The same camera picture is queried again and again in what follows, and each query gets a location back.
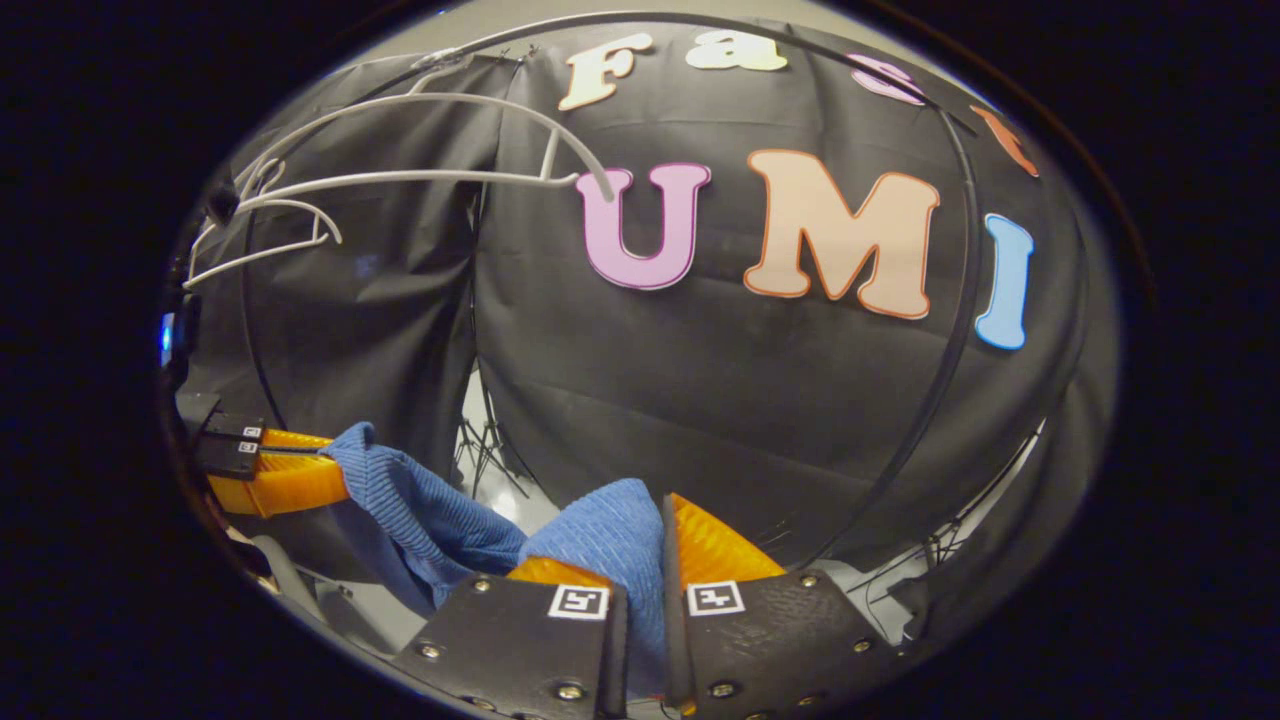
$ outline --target bolt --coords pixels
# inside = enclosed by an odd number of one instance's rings
[[[582,700],[582,688],[577,685],[563,684],[556,688],[556,697],[567,701]]]

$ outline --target white hanger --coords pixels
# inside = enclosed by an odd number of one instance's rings
[[[408,92],[403,95],[394,95],[390,97],[380,97],[378,100],[369,100],[365,102],[358,102],[351,105],[349,108],[342,108],[334,110],[321,118],[311,120],[302,127],[294,129],[293,132],[285,135],[284,137],[273,142],[266,150],[264,150],[252,163],[248,164],[237,177],[236,186],[239,187],[241,201],[236,208],[236,215],[248,213],[260,208],[268,206],[291,206],[308,210],[315,215],[315,220],[311,224],[311,240],[302,242],[296,242],[292,245],[284,245],[280,247],[273,247],[269,250],[261,250],[228,263],[223,263],[215,268],[205,270],[198,275],[196,272],[196,259],[200,254],[201,245],[212,233],[216,225],[210,224],[200,233],[196,242],[191,246],[191,265],[187,272],[187,282],[183,283],[183,288],[189,290],[198,282],[202,282],[212,275],[216,275],[224,270],[237,268],[246,263],[257,260],[259,258],[268,258],[270,255],[279,255],[282,252],[291,252],[293,250],[303,250],[307,247],[315,247],[321,245],[325,240],[333,236],[334,242],[342,243],[342,233],[338,231],[338,225],[333,222],[329,215],[321,211],[315,205],[310,202],[302,202],[300,200],[289,200],[294,195],[302,195],[307,192],[315,192],[317,190],[329,190],[334,187],[349,187],[357,184],[370,184],[378,182],[407,182],[407,181],[436,181],[436,179],[456,179],[456,181],[479,181],[479,182],[495,182],[506,184],[524,184],[532,187],[567,187],[577,182],[580,173],[570,173],[563,177],[553,178],[550,177],[552,165],[556,160],[556,151],[559,147],[561,140],[586,164],[588,172],[595,178],[595,182],[600,187],[600,193],[607,201],[613,201],[613,188],[609,186],[608,178],[604,174],[604,167],[600,160],[596,159],[595,154],[588,149],[586,143],[577,138],[572,132],[570,132],[564,126],[557,123],[556,120],[525,108],[524,105],[517,105],[507,100],[499,100],[497,97],[486,97],[483,95],[467,95],[462,92],[421,92],[422,87],[431,79],[452,74],[470,63],[470,56],[461,63],[451,64],[449,67],[435,70],[426,77],[417,81]],[[292,186],[285,186],[279,190],[270,190],[271,186],[280,179],[284,172],[284,161],[279,160],[279,154],[288,149],[289,145],[294,143],[307,133],[314,129],[328,124],[338,118],[352,115],[355,113],[369,110],[371,108],[387,108],[392,105],[406,105],[410,102],[424,102],[424,101],[452,101],[452,102],[468,102],[472,105],[490,105],[502,108],[504,110],[515,110],[516,113],[529,117],[535,123],[548,128],[550,136],[547,140],[547,150],[543,152],[543,167],[536,176],[522,176],[516,173],[495,173],[488,170],[387,170],[375,173],[356,173],[349,176],[335,176],[330,178],[321,178],[317,181],[302,182]],[[275,173],[266,177],[275,169]],[[317,234],[320,232],[320,223],[324,223],[329,232],[324,234]]]

